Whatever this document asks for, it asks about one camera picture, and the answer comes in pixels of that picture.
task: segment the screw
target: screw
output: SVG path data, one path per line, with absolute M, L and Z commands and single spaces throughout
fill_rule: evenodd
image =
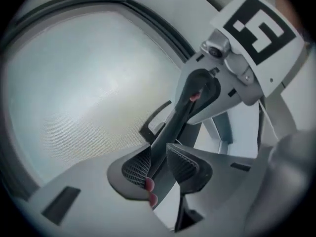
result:
M 210 55 L 217 59 L 222 58 L 223 56 L 222 52 L 213 46 L 208 50 L 208 52 Z

